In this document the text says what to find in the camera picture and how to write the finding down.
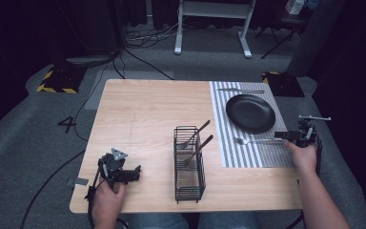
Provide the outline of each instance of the utensil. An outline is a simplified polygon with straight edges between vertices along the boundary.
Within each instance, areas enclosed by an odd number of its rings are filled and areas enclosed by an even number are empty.
[[[234,141],[236,143],[238,143],[239,145],[246,145],[252,142],[267,142],[267,141],[283,141],[284,139],[282,138],[265,138],[265,139],[255,139],[255,140],[251,140],[251,139],[243,139],[243,138],[238,138],[238,137],[234,137]]]
[[[192,161],[192,158],[193,158],[193,156],[194,155],[196,155],[196,154],[198,154],[198,152],[200,152],[200,150],[201,149],[203,149],[203,147],[205,146],[205,145],[207,145],[207,143],[209,143],[212,139],[213,139],[213,135],[210,135],[201,145],[200,145],[200,147],[198,147],[197,148],[197,150],[195,150],[194,151],[194,153],[191,155],[191,156],[189,156],[189,157],[187,157],[185,160],[184,160],[184,167],[187,167],[187,166],[189,166],[190,165],[190,162]]]
[[[206,128],[206,126],[208,126],[208,124],[210,124],[210,120],[208,120],[206,123],[204,123],[204,125],[202,125],[200,127],[200,129],[198,129],[196,132],[194,132],[194,134],[189,138],[189,140],[183,142],[183,143],[180,143],[180,144],[177,144],[176,145],[176,148],[179,149],[179,150],[183,150],[183,149],[186,149],[188,146],[189,146],[189,143],[190,141],[192,140],[192,138],[195,136],[195,135],[198,135],[198,133],[200,133],[200,131],[202,131],[204,128]]]
[[[264,94],[264,90],[242,90],[238,88],[220,88],[218,91],[225,92],[240,92],[240,93],[250,93],[250,94]]]

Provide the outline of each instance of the black cable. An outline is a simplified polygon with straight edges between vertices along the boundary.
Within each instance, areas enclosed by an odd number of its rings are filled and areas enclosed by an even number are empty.
[[[158,68],[156,68],[154,65],[148,63],[147,61],[137,57],[136,55],[132,54],[131,52],[129,52],[127,49],[124,49],[126,52],[128,52],[130,55],[132,55],[133,57],[135,57],[137,60],[140,60],[144,63],[146,63],[147,65],[153,67],[154,69],[156,69],[158,72],[162,73],[163,75],[165,75],[166,77],[168,77],[170,80],[174,80],[173,78],[171,78],[170,76],[166,75],[165,73],[163,73],[162,71],[160,71]]]
[[[123,75],[126,76],[126,63],[124,63],[124,60],[123,60],[123,57],[121,56],[121,53],[120,53],[120,60],[121,60],[121,63],[123,63]]]
[[[100,187],[100,184],[102,184],[105,181],[105,179],[103,179],[102,181],[100,181],[100,183],[96,186],[96,189],[98,189]]]
[[[316,133],[316,139],[317,139],[316,173],[317,173],[317,176],[320,177],[320,165],[321,165],[321,160],[322,160],[323,145],[322,145],[322,140],[320,139],[319,133],[317,131],[315,131],[315,133]]]
[[[127,38],[129,38],[129,37],[134,38],[136,32],[138,33],[138,35],[137,35],[138,37],[141,36],[141,32],[139,32],[139,31],[127,31],[126,37]]]
[[[140,49],[140,48],[149,48],[149,47],[152,47],[152,46],[156,45],[157,43],[159,43],[159,41],[166,40],[169,37],[173,36],[173,34],[168,34],[168,32],[170,32],[170,31],[173,32],[172,28],[173,27],[171,27],[171,28],[169,28],[168,30],[165,30],[165,31],[160,31],[160,32],[151,34],[149,36],[139,36],[139,37],[136,37],[136,38],[135,37],[130,38],[130,39],[128,39],[128,41],[129,40],[132,41],[134,39],[142,38],[141,39],[141,44],[140,45],[136,45],[136,44],[129,44],[128,43],[127,44],[127,47],[128,48],[131,48],[131,49]],[[151,45],[145,46],[145,44],[147,44],[149,42],[153,42],[153,43]]]
[[[115,69],[115,71],[123,78],[123,79],[126,79],[124,77],[124,75],[122,75],[116,68],[115,68],[115,64],[114,64],[114,59],[112,60],[112,67]]]
[[[117,221],[121,222],[121,224],[123,224],[125,228],[129,228],[129,225],[127,225],[124,220],[117,218]]]
[[[159,31],[159,32],[156,32],[153,34],[149,34],[151,31],[153,31],[153,30],[129,31],[127,34],[127,36],[129,36],[129,38],[127,40],[136,40],[136,39],[140,39],[140,38],[153,37],[153,36],[161,33],[161,31]]]
[[[297,224],[299,224],[302,220],[304,219],[304,213],[301,211],[301,215],[299,215],[299,217],[290,225],[288,225],[286,227],[286,229],[292,229],[294,228]]]
[[[22,220],[22,224],[20,224],[20,229],[23,229],[25,227],[25,222],[26,222],[26,218],[28,217],[28,213],[31,209],[31,206],[34,204],[34,201],[37,199],[38,195],[41,193],[41,191],[44,189],[44,187],[46,187],[46,185],[50,182],[50,180],[62,169],[64,168],[67,164],[69,164],[71,161],[73,161],[74,159],[76,159],[77,157],[83,155],[85,153],[85,150],[81,151],[80,153],[76,154],[75,156],[73,156],[71,159],[67,160],[67,162],[65,162],[64,164],[62,164],[54,173],[51,174],[51,176],[46,180],[46,182],[44,182],[44,184],[40,187],[40,189],[37,191],[37,193],[34,195],[34,197],[32,198],[28,209],[26,210],[25,216],[23,216],[23,220]]]
[[[96,89],[97,85],[99,85],[100,81],[102,80],[103,73],[104,73],[104,71],[107,69],[107,67],[109,66],[110,62],[111,62],[111,61],[109,61],[109,62],[107,63],[106,67],[103,69],[102,73],[100,74],[100,78],[99,78],[99,80],[97,81],[96,85],[94,85],[93,90],[91,90],[91,94],[90,94],[90,95],[89,95],[89,97],[85,100],[85,102],[82,104],[82,106],[79,108],[78,112],[76,113],[76,115],[75,115],[75,119],[74,119],[74,122],[75,122],[75,123],[76,123],[76,118],[78,117],[78,115],[79,115],[80,111],[82,110],[83,106],[85,106],[85,104],[88,102],[88,100],[92,97],[92,94],[93,94],[94,90]],[[84,141],[88,141],[87,139],[85,139],[85,138],[83,138],[82,136],[80,136],[80,135],[79,135],[79,133],[76,131],[76,125],[74,125],[74,126],[73,126],[73,129],[75,130],[75,133],[76,133],[76,135],[77,135],[79,138],[81,138],[81,139],[82,139],[82,140],[84,140]]]

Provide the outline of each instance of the black plate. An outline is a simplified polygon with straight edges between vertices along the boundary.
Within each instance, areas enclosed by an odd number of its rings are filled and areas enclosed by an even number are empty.
[[[252,94],[230,98],[226,112],[235,126],[253,134],[266,132],[275,124],[275,111],[270,104]]]

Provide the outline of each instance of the spoon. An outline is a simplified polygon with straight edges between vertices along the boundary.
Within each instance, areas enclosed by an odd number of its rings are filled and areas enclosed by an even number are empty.
[[[187,167],[190,165],[190,162],[192,161],[192,158],[194,155],[198,154],[198,152],[200,152],[200,150],[207,145],[207,143],[209,143],[212,139],[213,139],[213,135],[210,135],[201,145],[200,147],[197,148],[197,150],[194,151],[194,153],[190,156],[190,157],[187,157],[185,160],[184,160],[184,167]]]

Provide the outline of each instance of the gray placemat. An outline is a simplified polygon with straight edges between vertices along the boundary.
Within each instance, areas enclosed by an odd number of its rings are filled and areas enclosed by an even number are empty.
[[[127,79],[159,79],[169,80],[162,73],[159,72],[140,72],[140,71],[124,71],[121,72]],[[165,72],[170,77],[173,77],[173,72]],[[99,107],[100,98],[102,97],[103,90],[105,88],[106,81],[109,79],[120,79],[120,75],[116,71],[107,70],[99,71],[97,77],[94,80],[93,87],[91,88],[91,97],[85,104],[86,110],[97,110]]]
[[[217,91],[218,88],[238,88],[245,90],[264,90],[264,94],[253,94],[266,100],[275,112],[275,124],[265,133],[252,135],[237,128],[228,118],[225,106],[228,100],[239,92]],[[269,85],[264,83],[242,82],[210,82],[210,91],[213,99],[213,114],[219,138],[219,149],[222,166],[229,168],[266,168],[266,167],[294,167],[291,152],[284,142],[257,142],[239,145],[234,137],[261,139],[274,137],[275,132],[285,132],[287,128],[280,111],[275,103]]]

